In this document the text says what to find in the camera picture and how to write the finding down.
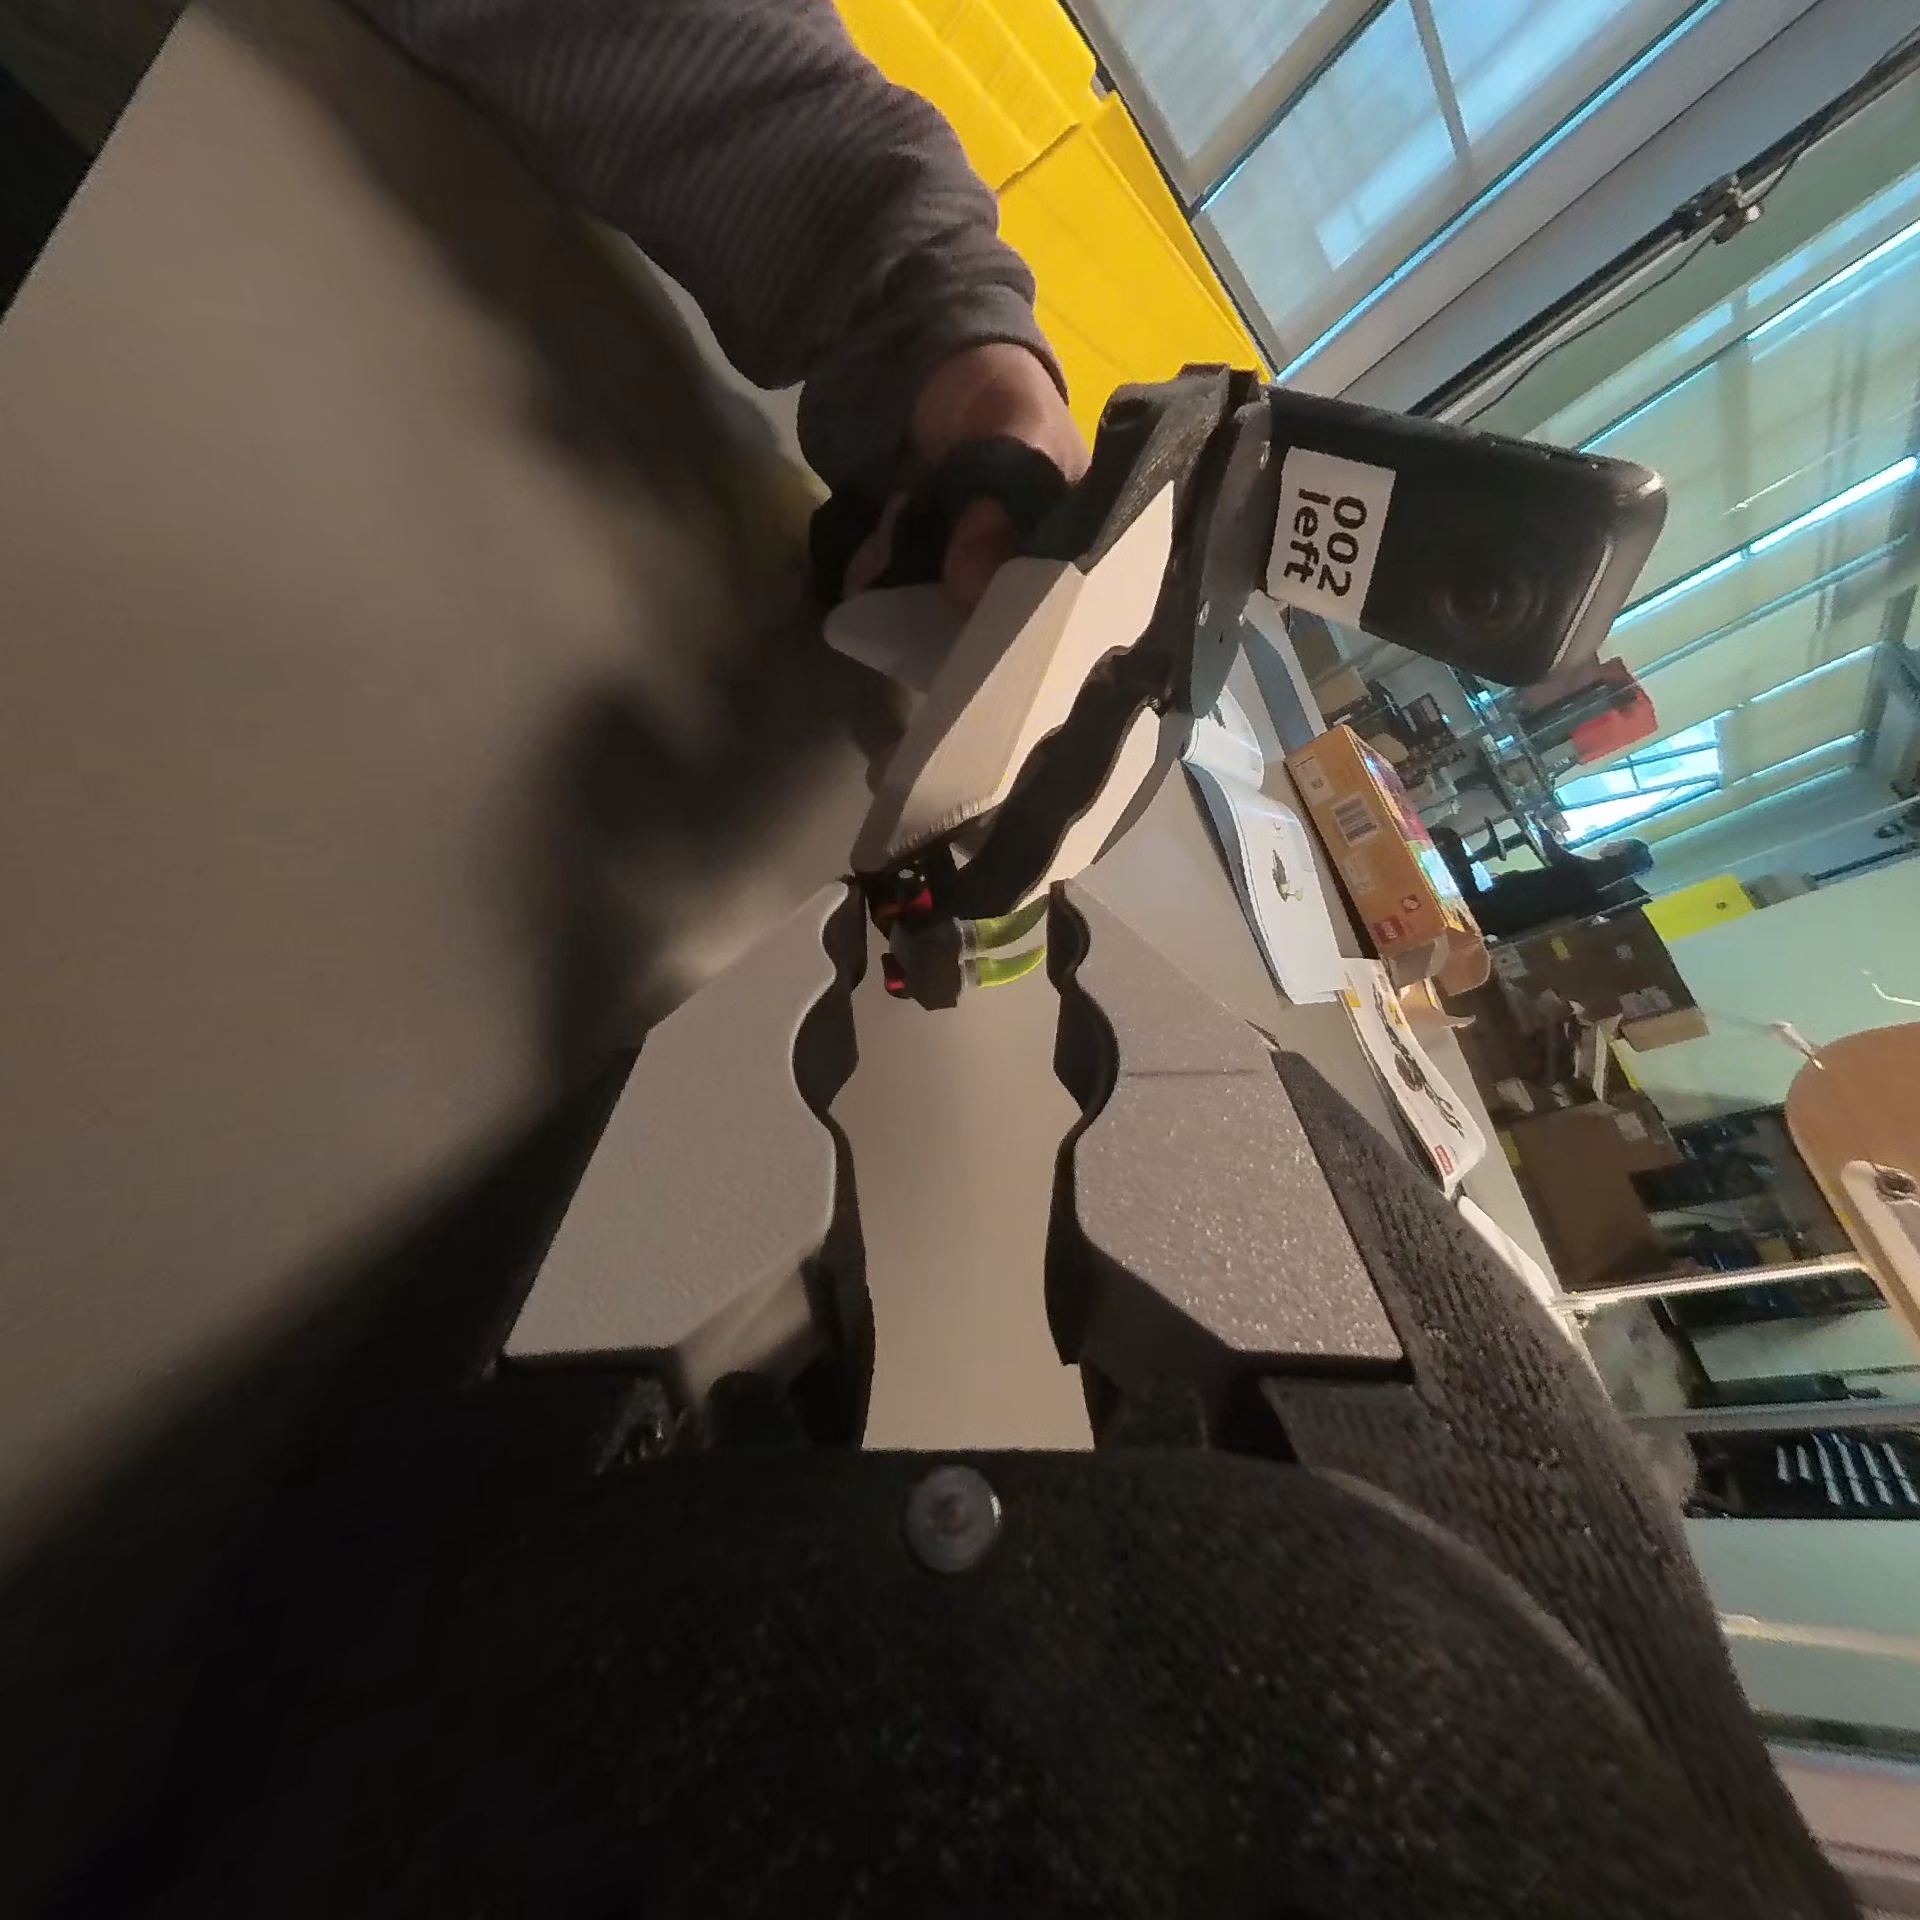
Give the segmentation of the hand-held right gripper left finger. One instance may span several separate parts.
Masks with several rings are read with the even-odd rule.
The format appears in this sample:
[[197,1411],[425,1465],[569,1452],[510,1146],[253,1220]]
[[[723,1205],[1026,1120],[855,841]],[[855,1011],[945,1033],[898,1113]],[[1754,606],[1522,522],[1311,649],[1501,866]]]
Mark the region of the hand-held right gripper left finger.
[[653,1384],[710,1427],[752,1376],[808,1441],[863,1443],[874,1299],[850,1146],[870,931],[837,881],[645,1036],[502,1360]]

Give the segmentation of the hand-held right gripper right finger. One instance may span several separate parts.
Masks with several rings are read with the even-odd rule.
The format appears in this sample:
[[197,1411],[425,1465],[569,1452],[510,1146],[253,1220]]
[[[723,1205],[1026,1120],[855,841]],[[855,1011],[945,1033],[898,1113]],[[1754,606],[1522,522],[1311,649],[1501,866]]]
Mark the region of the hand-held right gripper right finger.
[[1281,1392],[1403,1387],[1408,1358],[1312,1147],[1290,1057],[1080,883],[1048,900],[1046,1304],[1094,1444],[1283,1449]]

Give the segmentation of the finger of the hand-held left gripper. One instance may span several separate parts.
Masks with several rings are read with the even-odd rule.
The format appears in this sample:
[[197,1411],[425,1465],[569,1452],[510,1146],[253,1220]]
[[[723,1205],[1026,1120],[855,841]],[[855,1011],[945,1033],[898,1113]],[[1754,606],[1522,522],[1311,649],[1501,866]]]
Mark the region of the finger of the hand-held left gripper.
[[1158,645],[1025,649],[957,721],[957,915],[1081,873],[1192,730],[1192,660]]
[[939,585],[834,608],[831,648],[920,692],[861,828],[854,873],[902,873],[991,821],[1097,667],[1145,633],[1162,596],[1176,486],[1165,484],[1094,569],[1010,560],[968,620]]

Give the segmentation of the small black lego assembly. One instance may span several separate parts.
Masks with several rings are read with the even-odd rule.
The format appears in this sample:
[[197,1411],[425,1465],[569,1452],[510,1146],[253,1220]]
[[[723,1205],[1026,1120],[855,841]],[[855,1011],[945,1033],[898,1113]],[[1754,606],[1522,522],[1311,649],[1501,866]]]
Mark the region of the small black lego assembly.
[[963,1000],[968,937],[947,910],[953,881],[957,860],[947,849],[855,878],[881,934],[881,984],[890,1000],[928,1012],[947,1012]]

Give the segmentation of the yellow plastic bin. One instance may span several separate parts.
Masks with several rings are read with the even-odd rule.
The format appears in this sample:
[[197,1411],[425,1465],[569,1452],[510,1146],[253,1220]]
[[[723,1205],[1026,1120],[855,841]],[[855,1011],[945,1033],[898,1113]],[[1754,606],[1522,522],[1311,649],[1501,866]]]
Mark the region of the yellow plastic bin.
[[1186,365],[1267,370],[1121,96],[1055,2],[842,2],[863,54],[931,101],[999,200],[1085,432]]

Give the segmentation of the person's left forearm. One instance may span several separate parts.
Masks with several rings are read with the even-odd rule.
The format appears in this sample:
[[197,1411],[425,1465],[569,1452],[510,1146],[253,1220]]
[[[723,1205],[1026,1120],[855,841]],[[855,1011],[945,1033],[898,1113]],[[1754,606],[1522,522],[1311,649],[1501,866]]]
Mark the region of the person's left forearm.
[[831,489],[896,477],[923,381],[961,350],[1023,346],[1065,396],[994,193],[834,4],[354,12],[681,285],[736,373],[798,394]]

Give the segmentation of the person's left hand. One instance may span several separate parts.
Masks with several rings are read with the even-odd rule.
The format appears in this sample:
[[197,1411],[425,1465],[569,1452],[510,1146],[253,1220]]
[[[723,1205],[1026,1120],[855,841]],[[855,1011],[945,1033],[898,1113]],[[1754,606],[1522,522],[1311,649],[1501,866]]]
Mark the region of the person's left hand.
[[[928,481],[961,448],[1016,442],[1039,452],[1065,482],[1089,470],[1089,444],[1049,363],[1019,344],[984,344],[945,358],[923,381],[909,432],[912,481]],[[961,509],[945,549],[945,593],[973,613],[1019,549],[1017,523],[999,500]]]

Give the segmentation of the open instruction booklet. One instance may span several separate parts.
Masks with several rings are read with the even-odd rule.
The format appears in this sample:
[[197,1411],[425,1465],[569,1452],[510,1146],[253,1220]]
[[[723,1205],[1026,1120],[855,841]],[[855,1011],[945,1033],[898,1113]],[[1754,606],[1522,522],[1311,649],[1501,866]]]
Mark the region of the open instruction booklet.
[[[1242,618],[1242,658],[1281,748],[1302,750],[1327,728],[1281,611],[1255,594]],[[1264,970],[1290,1004],[1339,1002],[1346,957],[1303,817],[1264,792],[1271,758],[1264,736],[1224,688],[1185,748],[1185,770],[1205,804],[1226,858],[1242,915]]]

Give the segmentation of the red storage crate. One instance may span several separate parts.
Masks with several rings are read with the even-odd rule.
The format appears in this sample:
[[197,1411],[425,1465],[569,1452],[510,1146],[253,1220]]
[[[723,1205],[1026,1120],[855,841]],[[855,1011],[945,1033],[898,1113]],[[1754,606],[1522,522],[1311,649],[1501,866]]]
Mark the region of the red storage crate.
[[1574,764],[1598,764],[1653,738],[1659,713],[1634,669],[1605,658],[1565,700],[1542,710],[1534,732],[1547,752],[1570,755]]

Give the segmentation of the colourful cover booklet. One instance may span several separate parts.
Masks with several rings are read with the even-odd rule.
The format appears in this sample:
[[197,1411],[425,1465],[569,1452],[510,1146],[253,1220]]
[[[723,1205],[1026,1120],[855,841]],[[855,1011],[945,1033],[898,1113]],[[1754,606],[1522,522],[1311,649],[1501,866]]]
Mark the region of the colourful cover booklet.
[[1392,1112],[1450,1202],[1486,1156],[1471,1104],[1427,1053],[1392,976],[1374,961],[1339,957],[1339,1002]]

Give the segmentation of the orange cardboard box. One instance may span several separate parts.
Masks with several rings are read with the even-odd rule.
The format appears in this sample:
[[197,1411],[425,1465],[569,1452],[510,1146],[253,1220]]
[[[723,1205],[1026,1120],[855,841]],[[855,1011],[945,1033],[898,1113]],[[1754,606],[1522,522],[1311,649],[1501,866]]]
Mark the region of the orange cardboard box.
[[1442,997],[1483,987],[1493,957],[1481,929],[1394,765],[1351,728],[1321,732],[1286,765],[1394,984]]

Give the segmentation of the brown cardboard box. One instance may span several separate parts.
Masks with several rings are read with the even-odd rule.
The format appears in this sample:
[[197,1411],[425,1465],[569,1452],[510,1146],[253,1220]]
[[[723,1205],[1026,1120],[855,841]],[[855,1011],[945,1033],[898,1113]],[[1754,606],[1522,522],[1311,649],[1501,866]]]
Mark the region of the brown cardboard box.
[[1615,1022],[1634,1051],[1712,1032],[1646,908],[1542,929],[1491,949],[1496,976],[1538,1011],[1555,997],[1585,1025]]

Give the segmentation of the wooden head desk lamp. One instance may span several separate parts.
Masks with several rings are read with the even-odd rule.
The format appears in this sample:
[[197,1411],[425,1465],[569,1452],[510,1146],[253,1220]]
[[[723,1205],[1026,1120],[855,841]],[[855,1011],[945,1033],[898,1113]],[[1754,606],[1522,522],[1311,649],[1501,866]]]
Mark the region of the wooden head desk lamp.
[[1919,1022],[1822,1046],[1793,1078],[1785,1120],[1841,1232],[1919,1344]]

